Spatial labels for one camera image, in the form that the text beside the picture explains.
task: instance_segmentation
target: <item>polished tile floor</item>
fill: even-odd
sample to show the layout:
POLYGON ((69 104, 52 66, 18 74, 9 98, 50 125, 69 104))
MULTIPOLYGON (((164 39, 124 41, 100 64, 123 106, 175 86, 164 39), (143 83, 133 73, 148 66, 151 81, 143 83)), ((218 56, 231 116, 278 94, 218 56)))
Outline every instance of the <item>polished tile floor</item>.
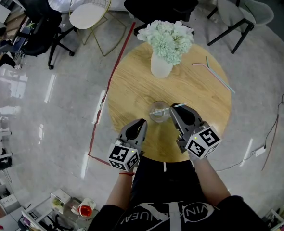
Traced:
MULTIPOLYGON (((240 37, 238 32, 208 47, 207 42, 226 29, 220 21, 207 20, 208 13, 203 7, 196 8, 188 24, 195 30, 196 44, 217 59, 236 91, 223 142, 209 157, 213 167, 221 170, 243 160, 247 150, 261 147, 275 121, 284 93, 284 43, 268 27, 261 27, 249 33, 235 54, 230 51, 240 37)), ((115 15, 128 31, 132 24, 128 15, 115 15)), ((69 26, 67 21, 64 18, 64 26, 69 26)), ((97 29, 105 49, 120 32, 116 21, 97 29)), ((124 54, 140 43, 132 36, 124 54)), ((64 44, 76 55, 70 57, 57 48, 54 70, 48 70, 48 53, 27 56, 20 71, 0 68, 0 118, 10 121, 13 132, 8 141, 13 152, 10 186, 23 205, 62 188, 71 196, 94 199, 100 208, 118 172, 90 158, 89 144, 96 109, 122 44, 105 58, 92 36, 83 46, 72 32, 64 44)), ((92 150, 101 159, 116 136, 106 104, 92 150)), ((284 203, 284 106, 279 112, 276 140, 265 169, 261 171, 266 159, 263 154, 241 167, 219 172, 231 193, 243 196, 259 215, 284 203)))

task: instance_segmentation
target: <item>black office chair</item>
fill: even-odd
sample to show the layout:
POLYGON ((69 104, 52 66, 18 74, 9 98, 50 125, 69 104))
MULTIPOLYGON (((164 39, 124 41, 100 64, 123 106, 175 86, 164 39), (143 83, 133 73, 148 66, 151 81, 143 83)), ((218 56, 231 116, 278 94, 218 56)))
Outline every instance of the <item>black office chair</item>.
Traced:
POLYGON ((171 23, 179 20, 189 21, 190 13, 197 5, 198 0, 126 0, 124 2, 126 9, 145 23, 134 29, 135 35, 155 20, 171 23))
POLYGON ((55 47, 61 46, 65 50, 69 51, 70 56, 74 56, 75 53, 68 49, 66 46, 60 43, 67 34, 72 30, 77 32, 75 27, 61 32, 59 25, 62 21, 61 13, 53 10, 48 0, 18 0, 25 8, 26 15, 30 18, 31 22, 36 23, 34 31, 30 35, 23 33, 18 34, 19 37, 28 38, 26 45, 23 46, 22 51, 26 55, 38 56, 47 52, 51 46, 48 66, 49 69, 53 69, 51 60, 55 47))

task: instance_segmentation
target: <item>black t-shirt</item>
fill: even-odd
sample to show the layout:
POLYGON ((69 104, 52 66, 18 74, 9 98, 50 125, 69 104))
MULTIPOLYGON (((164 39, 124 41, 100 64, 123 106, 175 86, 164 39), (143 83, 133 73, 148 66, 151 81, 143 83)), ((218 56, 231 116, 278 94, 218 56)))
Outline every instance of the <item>black t-shirt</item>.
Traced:
POLYGON ((217 207, 181 201, 139 204, 124 211, 104 205, 88 231, 201 231, 269 230, 240 196, 231 196, 217 207))

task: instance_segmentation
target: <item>round wooden table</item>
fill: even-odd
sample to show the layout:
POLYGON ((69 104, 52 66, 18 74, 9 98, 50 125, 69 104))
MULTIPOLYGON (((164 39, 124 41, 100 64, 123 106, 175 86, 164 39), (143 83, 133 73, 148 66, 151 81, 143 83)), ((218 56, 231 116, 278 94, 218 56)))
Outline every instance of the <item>round wooden table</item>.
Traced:
POLYGON ((142 145, 144 156, 161 162, 188 160, 176 144, 179 132, 172 120, 156 123, 149 117, 155 101, 187 103, 202 119, 214 126, 220 135, 227 126, 231 110, 231 93, 205 67, 191 66, 204 63, 226 82, 227 77, 216 59, 198 45, 193 45, 173 67, 167 78, 156 78, 151 73, 152 48, 143 43, 129 52, 119 63, 109 89, 109 111, 117 132, 129 122, 144 118, 148 129, 142 145))

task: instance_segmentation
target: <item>white vase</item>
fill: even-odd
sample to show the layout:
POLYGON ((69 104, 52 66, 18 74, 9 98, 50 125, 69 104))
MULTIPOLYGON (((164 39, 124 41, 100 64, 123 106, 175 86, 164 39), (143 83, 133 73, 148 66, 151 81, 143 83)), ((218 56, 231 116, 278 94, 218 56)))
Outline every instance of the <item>white vase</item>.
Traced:
POLYGON ((151 72, 157 78, 165 78, 172 71, 173 65, 167 63, 153 52, 151 59, 151 72))

